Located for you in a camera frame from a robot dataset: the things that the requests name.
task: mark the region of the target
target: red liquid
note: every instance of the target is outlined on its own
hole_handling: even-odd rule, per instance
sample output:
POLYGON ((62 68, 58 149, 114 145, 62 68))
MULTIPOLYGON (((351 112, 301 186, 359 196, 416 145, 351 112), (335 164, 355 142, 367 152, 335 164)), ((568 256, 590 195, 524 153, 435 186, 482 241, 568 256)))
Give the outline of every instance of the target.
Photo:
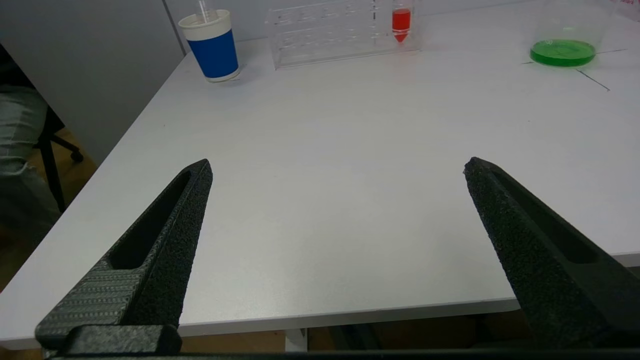
POLYGON ((406 39, 407 35, 409 35, 409 29, 411 28, 411 10, 394 10, 394 22, 392 27, 396 40, 398 40, 399 43, 402 43, 406 39))

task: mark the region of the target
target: white cup rim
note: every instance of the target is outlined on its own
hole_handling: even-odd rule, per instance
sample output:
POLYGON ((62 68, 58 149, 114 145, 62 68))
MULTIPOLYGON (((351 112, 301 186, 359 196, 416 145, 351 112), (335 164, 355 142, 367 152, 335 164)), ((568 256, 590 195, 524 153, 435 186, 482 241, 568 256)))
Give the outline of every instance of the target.
POLYGON ((205 24, 193 24, 196 21, 196 18, 198 17, 197 14, 193 14, 180 20, 178 22, 178 26, 180 26, 182 29, 205 28, 207 26, 218 24, 226 20, 231 15, 231 13, 228 10, 222 10, 222 9, 216 10, 216 13, 218 13, 218 18, 216 20, 213 20, 212 22, 206 22, 205 24))

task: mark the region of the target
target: wooden floor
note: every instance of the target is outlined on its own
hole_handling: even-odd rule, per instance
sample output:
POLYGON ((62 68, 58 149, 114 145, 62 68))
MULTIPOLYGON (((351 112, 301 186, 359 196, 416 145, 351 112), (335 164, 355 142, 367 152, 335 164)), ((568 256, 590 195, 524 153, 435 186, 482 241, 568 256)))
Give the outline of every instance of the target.
MULTIPOLYGON (((77 144, 66 130, 58 133, 65 140, 77 144)), ((95 164, 85 156, 82 163, 74 163, 68 150, 54 144, 54 156, 67 203, 73 201, 96 170, 95 164)), ((43 177, 44 167, 39 151, 34 151, 29 162, 43 177)), ((0 248, 0 292, 9 283, 33 249, 23 241, 9 241, 0 248)), ((531 334, 520 311, 486 316, 455 316, 376 323, 371 329, 384 349, 467 348, 479 341, 528 339, 531 334)), ((335 350, 327 327, 309 329, 310 350, 335 350)), ((284 331, 255 332, 184 338, 183 352, 282 352, 284 331)), ((39 349, 9 351, 0 348, 0 360, 40 360, 39 349)))

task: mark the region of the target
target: green liquid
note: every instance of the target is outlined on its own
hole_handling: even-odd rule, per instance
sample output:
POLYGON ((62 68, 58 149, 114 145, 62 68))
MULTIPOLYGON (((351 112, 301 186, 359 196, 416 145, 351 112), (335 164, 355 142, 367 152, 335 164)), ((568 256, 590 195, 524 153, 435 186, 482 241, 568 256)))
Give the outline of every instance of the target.
POLYGON ((580 66, 596 57, 596 49, 578 40, 545 40, 531 48, 531 59, 552 66, 580 66))

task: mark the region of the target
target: white table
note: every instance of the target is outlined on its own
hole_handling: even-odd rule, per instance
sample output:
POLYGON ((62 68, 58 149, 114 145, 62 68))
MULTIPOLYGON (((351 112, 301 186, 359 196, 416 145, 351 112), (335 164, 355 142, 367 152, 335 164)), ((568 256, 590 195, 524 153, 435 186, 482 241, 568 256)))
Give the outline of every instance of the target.
POLYGON ((516 309, 462 174, 472 156, 640 265, 640 24, 616 19, 602 50, 626 50, 584 69, 601 86, 527 64, 538 5, 428 17, 421 53, 274 71, 267 42, 245 42, 240 79, 218 85, 188 55, 0 295, 0 345, 36 345, 202 158, 214 184, 184 336, 516 309))

